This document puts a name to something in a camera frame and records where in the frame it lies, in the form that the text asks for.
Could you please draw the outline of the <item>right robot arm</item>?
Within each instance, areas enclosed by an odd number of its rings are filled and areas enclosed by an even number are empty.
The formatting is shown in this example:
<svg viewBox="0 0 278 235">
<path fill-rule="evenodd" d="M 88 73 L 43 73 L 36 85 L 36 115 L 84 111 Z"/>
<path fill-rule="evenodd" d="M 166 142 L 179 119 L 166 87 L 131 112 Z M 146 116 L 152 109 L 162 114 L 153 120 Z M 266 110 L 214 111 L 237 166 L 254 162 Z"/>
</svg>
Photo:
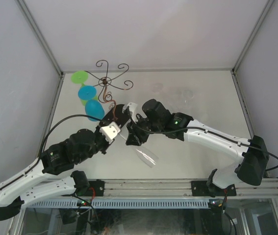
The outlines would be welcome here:
<svg viewBox="0 0 278 235">
<path fill-rule="evenodd" d="M 200 144 L 230 157 L 232 164 L 210 173 L 206 187 L 212 197 L 239 182 L 261 185 L 269 161 L 269 152 L 262 137 L 236 137 L 213 129 L 184 113 L 170 113 L 163 104 L 150 99 L 142 106 L 146 115 L 137 113 L 137 104 L 129 103 L 123 113 L 129 117 L 127 145 L 141 146 L 149 135 L 162 134 L 174 140 Z"/>
</svg>

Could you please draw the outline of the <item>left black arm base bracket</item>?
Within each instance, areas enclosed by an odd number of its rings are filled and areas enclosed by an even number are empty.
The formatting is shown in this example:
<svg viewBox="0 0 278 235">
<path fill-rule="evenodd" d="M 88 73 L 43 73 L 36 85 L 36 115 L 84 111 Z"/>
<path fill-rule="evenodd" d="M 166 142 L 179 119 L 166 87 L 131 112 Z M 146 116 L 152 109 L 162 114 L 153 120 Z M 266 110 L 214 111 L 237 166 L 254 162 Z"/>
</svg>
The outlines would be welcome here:
<svg viewBox="0 0 278 235">
<path fill-rule="evenodd" d="M 87 196 L 93 196 L 93 194 L 97 197 L 102 197 L 104 195 L 105 190 L 105 181 L 103 180 L 91 180 L 89 181 L 90 187 L 87 190 Z"/>
</svg>

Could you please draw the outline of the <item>green plastic wine glass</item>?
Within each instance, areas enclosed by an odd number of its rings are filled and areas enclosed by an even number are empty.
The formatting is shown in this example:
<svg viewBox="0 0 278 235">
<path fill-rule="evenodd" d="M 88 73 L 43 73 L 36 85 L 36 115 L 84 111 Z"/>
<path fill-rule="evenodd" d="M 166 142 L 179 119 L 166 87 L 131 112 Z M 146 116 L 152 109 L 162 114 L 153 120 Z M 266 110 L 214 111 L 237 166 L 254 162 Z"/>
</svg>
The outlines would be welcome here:
<svg viewBox="0 0 278 235">
<path fill-rule="evenodd" d="M 88 72 L 76 71 L 71 76 L 71 82 L 79 85 L 77 96 L 83 106 L 87 104 L 89 100 L 98 100 L 97 90 L 94 86 L 86 85 L 88 80 Z"/>
</svg>

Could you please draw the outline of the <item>blue plastic wine glass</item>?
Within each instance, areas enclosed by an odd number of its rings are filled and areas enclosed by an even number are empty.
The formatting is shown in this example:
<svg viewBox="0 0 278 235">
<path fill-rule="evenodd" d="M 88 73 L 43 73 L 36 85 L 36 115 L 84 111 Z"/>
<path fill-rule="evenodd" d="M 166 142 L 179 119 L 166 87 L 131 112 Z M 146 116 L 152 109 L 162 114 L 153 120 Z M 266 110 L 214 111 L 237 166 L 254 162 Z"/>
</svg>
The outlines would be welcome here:
<svg viewBox="0 0 278 235">
<path fill-rule="evenodd" d="M 101 120 L 105 114 L 101 103 L 95 99 L 96 95 L 97 90 L 93 86 L 83 86 L 78 91 L 80 100 L 85 101 L 84 109 L 91 121 Z"/>
</svg>

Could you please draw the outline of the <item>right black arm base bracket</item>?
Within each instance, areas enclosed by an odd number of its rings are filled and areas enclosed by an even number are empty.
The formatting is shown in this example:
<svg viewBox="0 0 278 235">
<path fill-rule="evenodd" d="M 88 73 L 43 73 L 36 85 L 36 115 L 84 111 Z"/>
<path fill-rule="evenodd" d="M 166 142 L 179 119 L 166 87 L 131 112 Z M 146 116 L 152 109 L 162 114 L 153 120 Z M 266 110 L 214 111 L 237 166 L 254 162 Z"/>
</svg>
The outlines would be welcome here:
<svg viewBox="0 0 278 235">
<path fill-rule="evenodd" d="M 228 196 L 237 195 L 235 185 L 230 185 L 227 188 L 219 188 L 214 184 L 207 185 L 207 181 L 205 180 L 191 181 L 191 191 L 193 196 L 199 196 L 199 197 L 205 197 L 205 196 L 221 197 L 221 196 L 225 196 L 226 194 Z"/>
</svg>

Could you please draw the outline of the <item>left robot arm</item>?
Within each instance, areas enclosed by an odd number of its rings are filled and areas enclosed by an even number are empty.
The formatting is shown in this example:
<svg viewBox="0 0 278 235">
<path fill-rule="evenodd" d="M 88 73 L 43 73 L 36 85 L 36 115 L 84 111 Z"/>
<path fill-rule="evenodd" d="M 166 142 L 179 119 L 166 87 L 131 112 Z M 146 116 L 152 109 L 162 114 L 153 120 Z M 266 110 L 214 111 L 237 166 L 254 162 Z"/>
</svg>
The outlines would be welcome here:
<svg viewBox="0 0 278 235">
<path fill-rule="evenodd" d="M 89 191 L 84 171 L 74 166 L 97 153 L 106 154 L 128 121 L 121 105 L 99 119 L 95 131 L 80 129 L 66 140 L 41 151 L 28 167 L 0 183 L 0 221 L 16 216 L 22 209 L 49 198 Z"/>
</svg>

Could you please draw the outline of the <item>clear champagne flute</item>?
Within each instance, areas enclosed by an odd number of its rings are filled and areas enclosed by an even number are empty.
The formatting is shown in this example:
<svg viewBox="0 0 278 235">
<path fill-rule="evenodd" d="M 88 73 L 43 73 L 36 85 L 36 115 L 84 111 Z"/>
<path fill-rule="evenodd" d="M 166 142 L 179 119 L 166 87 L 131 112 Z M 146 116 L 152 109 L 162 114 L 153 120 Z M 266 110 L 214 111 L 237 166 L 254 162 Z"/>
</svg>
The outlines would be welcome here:
<svg viewBox="0 0 278 235">
<path fill-rule="evenodd" d="M 159 161 L 159 157 L 143 146 L 128 145 L 136 156 L 148 167 L 153 168 Z"/>
</svg>

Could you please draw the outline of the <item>copper wire wine glass rack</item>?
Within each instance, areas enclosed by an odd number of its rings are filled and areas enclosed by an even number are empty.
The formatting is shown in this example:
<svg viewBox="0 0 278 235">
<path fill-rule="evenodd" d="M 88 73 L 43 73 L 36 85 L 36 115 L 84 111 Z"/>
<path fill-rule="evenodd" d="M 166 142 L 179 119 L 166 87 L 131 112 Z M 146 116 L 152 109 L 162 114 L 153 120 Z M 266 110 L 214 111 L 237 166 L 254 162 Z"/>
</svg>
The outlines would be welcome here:
<svg viewBox="0 0 278 235">
<path fill-rule="evenodd" d="M 121 87 L 112 85 L 112 82 L 114 80 L 116 80 L 117 78 L 121 77 L 126 72 L 128 72 L 129 65 L 127 63 L 120 63 L 117 66 L 117 68 L 119 70 L 122 70 L 123 72 L 113 78 L 110 78 L 108 76 L 109 62 L 107 60 L 104 60 L 104 59 L 98 60 L 96 62 L 96 67 L 101 68 L 104 64 L 106 64 L 106 70 L 105 70 L 105 75 L 103 77 L 97 77 L 89 71 L 87 71 L 87 73 L 97 79 L 98 83 L 96 85 L 94 85 L 94 87 L 96 87 L 96 86 L 101 87 L 101 92 L 98 95 L 98 101 L 102 104 L 109 104 L 109 110 L 112 111 L 112 121 L 116 122 L 118 120 L 118 118 L 116 116 L 117 102 L 113 98 L 111 91 L 108 90 L 108 87 L 113 87 L 113 88 L 115 88 L 117 90 L 121 90 L 121 91 L 128 91 L 133 88 L 134 83 L 131 80 L 125 80 L 124 85 L 126 86 L 126 88 L 121 88 Z"/>
</svg>

